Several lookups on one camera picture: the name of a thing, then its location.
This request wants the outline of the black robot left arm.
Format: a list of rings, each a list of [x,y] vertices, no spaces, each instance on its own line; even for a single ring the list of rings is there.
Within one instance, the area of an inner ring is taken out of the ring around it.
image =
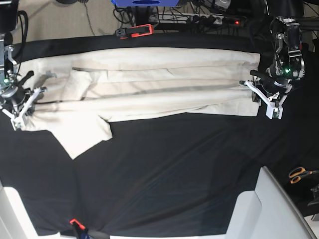
[[[302,34],[298,18],[303,17],[302,0],[265,0],[267,15],[263,19],[270,21],[269,31],[273,50],[272,64],[263,73],[252,70],[255,77],[252,86],[261,91],[253,92],[252,101],[258,102],[265,96],[270,101],[279,101],[287,96],[294,87],[294,82],[305,75],[302,54]]]

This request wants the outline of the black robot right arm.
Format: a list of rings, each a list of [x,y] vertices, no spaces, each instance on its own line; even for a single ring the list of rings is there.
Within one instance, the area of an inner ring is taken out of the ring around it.
[[[32,114],[38,95],[46,88],[40,87],[32,90],[25,88],[24,84],[34,76],[29,71],[22,79],[18,79],[21,60],[28,31],[28,16],[25,11],[18,10],[18,0],[2,0],[0,2],[0,108],[9,113],[18,115],[21,112]],[[25,25],[21,27],[22,43],[18,52],[13,55],[12,32],[16,30],[18,20],[24,18]]]

